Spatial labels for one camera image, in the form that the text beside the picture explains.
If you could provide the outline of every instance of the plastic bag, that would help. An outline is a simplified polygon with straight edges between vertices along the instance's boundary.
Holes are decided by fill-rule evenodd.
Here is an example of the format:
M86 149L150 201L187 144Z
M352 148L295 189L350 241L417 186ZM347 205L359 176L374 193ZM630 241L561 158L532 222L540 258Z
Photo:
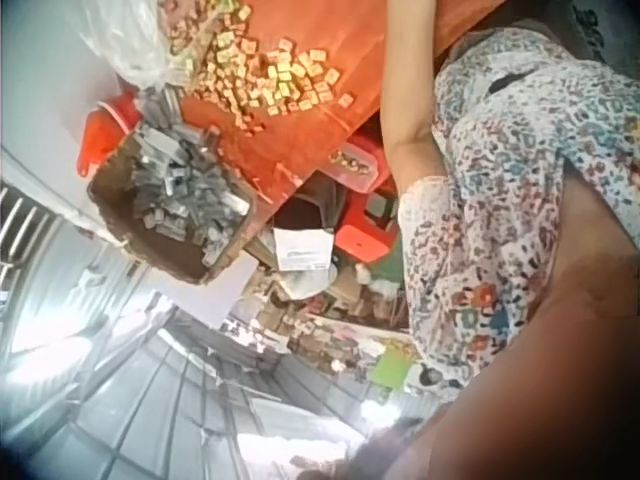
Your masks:
M127 82L160 87L169 75L168 42L157 0L79 0L80 35Z

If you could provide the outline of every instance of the clear plastic container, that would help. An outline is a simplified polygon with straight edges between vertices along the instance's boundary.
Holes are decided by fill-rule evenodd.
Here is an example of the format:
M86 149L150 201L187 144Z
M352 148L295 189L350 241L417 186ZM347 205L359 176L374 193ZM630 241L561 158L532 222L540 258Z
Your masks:
M358 193L371 193L389 177L382 146L356 132L322 172Z

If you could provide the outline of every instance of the metal beam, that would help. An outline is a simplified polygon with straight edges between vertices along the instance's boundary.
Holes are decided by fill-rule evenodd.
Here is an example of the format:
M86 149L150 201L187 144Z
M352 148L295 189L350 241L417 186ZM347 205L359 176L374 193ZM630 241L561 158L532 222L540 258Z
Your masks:
M202 381L200 385L200 431L207 427L207 372L202 369ZM200 462L202 465L202 479L211 480L209 469L209 437L202 435L200 442Z
M182 396L182 389L184 388L184 379L187 375L187 369L189 368L189 356L191 355L191 351L187 352L187 355L184 359L184 367L182 369L182 373L180 374L180 383L178 384L178 389L176 390L176 395L173 400L173 409L171 412L171 420L169 423L169 436L167 437L167 443L164 447L163 457L162 457L162 478L168 479L169 472L171 470L171 448L173 447L173 436L176 431L176 421L178 419L178 411L180 410L180 397Z
M141 473L142 475L149 478L150 480L162 480L161 476L155 474L148 468L143 467L138 462L129 458L127 455L124 455L122 452L116 451L111 445L99 439L98 437L94 436L92 433L88 432L77 423L70 422L68 425L69 425L69 429L73 433L77 434L78 436L81 436L88 442L93 443L94 446L106 452L108 455L115 458L116 460L128 465L132 469L136 470L138 473Z
M257 387L253 379L251 379L251 381L253 382L254 386ZM264 428L264 424L262 423L262 420L258 416L258 413L256 412L256 409L253 406L251 399L247 395L247 392L245 392L244 389L242 388L240 389L240 391L242 392L242 396L244 397L245 403L249 407L249 412L251 413L251 419L253 420L253 424L256 426L256 430L258 431L261 437L267 438L267 432ZM275 461L271 462L271 464L278 471L278 477L280 478L280 480L287 480L289 476L287 475L287 472L285 472L284 469L282 468L282 465L280 465L278 462L275 462Z
M131 414L129 414L129 417L127 418L127 421L125 422L124 428L120 432L120 435L118 435L118 439L116 441L116 446L114 448L115 453L119 453L120 449L122 449L122 445L124 445L124 441L126 440L127 434L129 433L129 430L131 429L131 425L133 425L133 421L135 420L136 415L138 414L138 412L140 411L140 408L142 407L142 402L144 402L144 399L146 398L147 394L149 393L149 390L151 390L151 386L153 385L154 380L158 376L158 373L160 373L160 369L164 365L165 361L167 360L167 357L169 356L169 353L172 350L173 350L173 348L171 347L171 345L167 345L167 352L162 357L162 360L160 362L158 362L158 366L156 367L156 369L154 370L153 374L151 375L151 377L147 381L147 384L144 386L144 389L142 390L142 393L140 394L140 396L136 400L135 406L134 406L133 410L131 411ZM112 455L111 458L109 459L109 463L105 466L104 470L102 471L102 475L100 475L100 480L107 480L109 478L109 476L111 475L111 471L113 470L113 465L116 463L116 460L117 460L117 456L116 455Z
M222 372L222 362L217 355L212 355L216 360L218 374ZM250 480L251 475L247 464L240 453L240 445L238 444L238 429L236 427L236 420L233 416L233 411L229 406L229 387L225 382L220 384L220 390L222 390L224 403L221 405L224 412L224 424L225 430L228 432L227 441L229 443L229 452L231 453L231 459L233 460L233 466L236 469L236 477L241 480Z

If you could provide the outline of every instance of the cardboard box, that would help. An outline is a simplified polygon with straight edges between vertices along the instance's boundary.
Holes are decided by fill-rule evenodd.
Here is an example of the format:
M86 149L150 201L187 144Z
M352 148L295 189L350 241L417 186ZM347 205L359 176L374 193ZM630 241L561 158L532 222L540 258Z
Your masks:
M195 285L208 283L234 260L227 254L229 246L216 264L207 268L202 264L202 247L193 244L190 239L177 242L154 230L147 230L142 220L133 218L136 190L131 182L131 173L139 151L135 140L126 139L109 161L96 172L87 188L89 198L98 207L109 232L124 242L124 248L135 258L178 280ZM242 180L234 178L232 189L250 204L250 208L230 245L242 235L255 205L251 188Z

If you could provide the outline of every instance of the corrugated metal wall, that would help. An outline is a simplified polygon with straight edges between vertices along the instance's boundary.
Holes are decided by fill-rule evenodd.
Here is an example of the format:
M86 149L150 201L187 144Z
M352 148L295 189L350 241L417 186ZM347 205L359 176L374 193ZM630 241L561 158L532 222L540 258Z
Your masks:
M66 480L295 478L283 465L252 463L238 444L239 435L269 436L252 399L286 402L286 393L270 374L190 338L176 320L33 457L37 473Z
M360 405L367 399L380 398L381 391L375 384L359 383L348 373L330 377L293 355L281 360L274 379L294 405L319 415L333 415L364 435L370 433L370 425L360 415ZM438 408L439 400L429 394L414 396L394 391L387 404L396 407L402 416L428 418Z

